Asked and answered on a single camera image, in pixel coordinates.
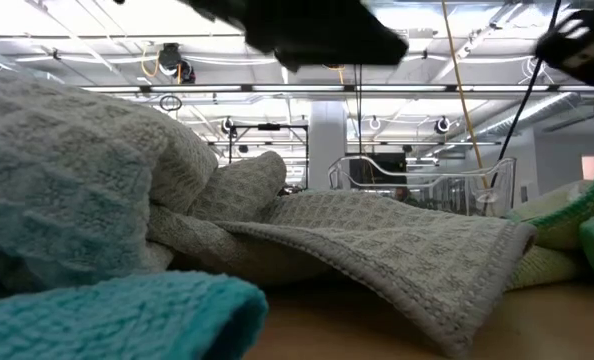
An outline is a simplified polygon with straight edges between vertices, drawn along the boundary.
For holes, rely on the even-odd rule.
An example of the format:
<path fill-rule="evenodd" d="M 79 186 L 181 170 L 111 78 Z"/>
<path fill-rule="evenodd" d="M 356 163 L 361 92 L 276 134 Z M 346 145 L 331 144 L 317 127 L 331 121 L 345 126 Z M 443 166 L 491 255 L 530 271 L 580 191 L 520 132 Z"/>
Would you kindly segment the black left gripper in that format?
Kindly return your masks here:
<path fill-rule="evenodd" d="M 408 42 L 360 0 L 178 0 L 209 21 L 243 32 L 260 52 L 276 52 L 292 72 L 314 65 L 394 66 Z"/>

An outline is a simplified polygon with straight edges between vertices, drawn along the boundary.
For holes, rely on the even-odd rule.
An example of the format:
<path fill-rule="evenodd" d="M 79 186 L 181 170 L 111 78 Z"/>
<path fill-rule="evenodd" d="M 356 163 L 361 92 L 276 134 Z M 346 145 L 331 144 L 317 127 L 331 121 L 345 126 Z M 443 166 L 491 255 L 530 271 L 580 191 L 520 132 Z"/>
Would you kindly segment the pale green microfiber towel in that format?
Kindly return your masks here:
<path fill-rule="evenodd" d="M 509 217 L 535 226 L 537 235 L 508 290 L 594 276 L 594 179 L 561 186 Z"/>

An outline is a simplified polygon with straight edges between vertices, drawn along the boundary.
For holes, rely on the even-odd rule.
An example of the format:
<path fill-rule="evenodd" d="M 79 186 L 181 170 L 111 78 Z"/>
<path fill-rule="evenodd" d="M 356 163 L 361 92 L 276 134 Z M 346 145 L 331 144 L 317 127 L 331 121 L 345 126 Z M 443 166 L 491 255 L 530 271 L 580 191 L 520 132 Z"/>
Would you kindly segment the grey waffle-weave towel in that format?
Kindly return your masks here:
<path fill-rule="evenodd" d="M 282 193 L 273 152 L 220 166 L 150 107 L 0 71 L 0 299 L 201 272 L 264 292 L 328 272 L 464 354 L 535 234 L 356 191 Z"/>

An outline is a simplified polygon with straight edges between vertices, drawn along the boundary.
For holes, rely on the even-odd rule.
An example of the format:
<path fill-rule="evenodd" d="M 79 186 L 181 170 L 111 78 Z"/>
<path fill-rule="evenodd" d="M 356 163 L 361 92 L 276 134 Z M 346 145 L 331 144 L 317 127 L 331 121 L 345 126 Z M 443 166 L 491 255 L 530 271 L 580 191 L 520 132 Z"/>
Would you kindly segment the turquoise microfiber towel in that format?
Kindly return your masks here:
<path fill-rule="evenodd" d="M 0 299 L 0 360 L 241 360 L 258 287 L 201 272 L 130 276 Z"/>

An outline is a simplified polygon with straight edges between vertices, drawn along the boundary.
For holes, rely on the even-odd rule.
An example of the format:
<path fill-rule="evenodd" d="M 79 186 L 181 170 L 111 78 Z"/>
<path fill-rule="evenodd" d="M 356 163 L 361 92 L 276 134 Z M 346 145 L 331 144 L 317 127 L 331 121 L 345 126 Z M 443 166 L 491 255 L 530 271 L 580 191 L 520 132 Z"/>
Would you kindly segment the white building column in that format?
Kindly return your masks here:
<path fill-rule="evenodd" d="M 309 123 L 309 187 L 329 188 L 328 169 L 346 151 L 347 112 L 341 101 L 313 101 Z"/>

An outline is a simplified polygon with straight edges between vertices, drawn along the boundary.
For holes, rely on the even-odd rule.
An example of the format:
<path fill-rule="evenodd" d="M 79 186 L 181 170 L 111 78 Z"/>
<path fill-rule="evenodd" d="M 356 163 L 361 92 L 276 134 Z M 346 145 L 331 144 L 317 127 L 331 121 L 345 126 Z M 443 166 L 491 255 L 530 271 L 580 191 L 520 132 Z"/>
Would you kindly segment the black monitor screen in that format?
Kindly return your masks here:
<path fill-rule="evenodd" d="M 363 185 L 404 185 L 406 176 L 391 176 L 391 173 L 405 173 L 407 164 L 404 153 L 369 153 L 376 165 L 365 159 L 349 161 L 350 186 L 358 188 Z"/>

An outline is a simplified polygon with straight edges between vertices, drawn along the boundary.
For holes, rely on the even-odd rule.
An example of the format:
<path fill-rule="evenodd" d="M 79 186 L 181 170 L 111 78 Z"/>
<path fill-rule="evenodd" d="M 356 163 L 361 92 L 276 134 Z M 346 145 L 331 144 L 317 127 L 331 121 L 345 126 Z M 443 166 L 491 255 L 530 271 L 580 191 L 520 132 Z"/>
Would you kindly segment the clear plastic bin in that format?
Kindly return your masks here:
<path fill-rule="evenodd" d="M 513 208 L 514 158 L 465 172 L 387 170 L 364 155 L 346 156 L 328 169 L 330 188 L 377 194 L 423 209 L 466 216 L 503 217 Z"/>

